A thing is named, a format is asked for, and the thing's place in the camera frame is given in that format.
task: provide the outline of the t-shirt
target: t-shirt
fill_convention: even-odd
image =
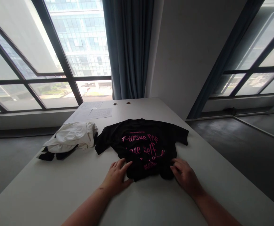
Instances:
[[[101,154],[111,146],[119,158],[133,161],[126,174],[134,181],[156,174],[170,180],[174,177],[171,159],[177,157],[175,143],[187,145],[188,132],[166,122],[128,119],[105,127],[98,136],[95,150]]]

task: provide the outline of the white cloth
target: white cloth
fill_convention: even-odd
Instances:
[[[51,153],[64,153],[73,149],[77,144],[79,148],[94,146],[94,135],[97,126],[93,122],[75,122],[63,125],[43,147],[48,147]]]

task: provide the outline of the t-shirt sleeve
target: t-shirt sleeve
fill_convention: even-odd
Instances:
[[[173,124],[169,124],[169,127],[170,127],[170,133],[173,134],[173,138],[175,142],[180,142],[182,144],[188,145],[188,142],[187,142],[187,136],[189,133],[188,130]]]
[[[119,123],[104,127],[102,133],[98,136],[95,150],[97,154],[103,153],[109,146],[111,146],[113,133]]]

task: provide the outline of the paper document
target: paper document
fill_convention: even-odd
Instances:
[[[86,109],[77,109],[68,119],[64,122],[64,124],[74,123],[74,122],[89,122],[88,116],[90,115],[92,108]]]
[[[103,109],[92,109],[91,113],[89,114],[89,119],[94,118],[108,118],[112,117],[112,108],[103,108]]]
[[[79,108],[100,108],[102,101],[83,102]]]

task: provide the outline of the wall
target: wall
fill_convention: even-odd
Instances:
[[[164,0],[147,97],[159,97],[185,120],[245,3]]]
[[[74,111],[75,109],[0,114],[0,130],[61,126]]]
[[[222,111],[226,108],[247,109],[259,107],[273,107],[274,96],[241,97],[234,99],[211,99],[208,100],[202,112]]]
[[[153,72],[155,69],[163,6],[164,6],[164,0],[154,1],[152,32],[150,35],[150,46],[149,46],[147,79],[146,79],[146,85],[145,85],[145,97],[150,97],[150,92],[151,92],[151,87],[153,82]]]

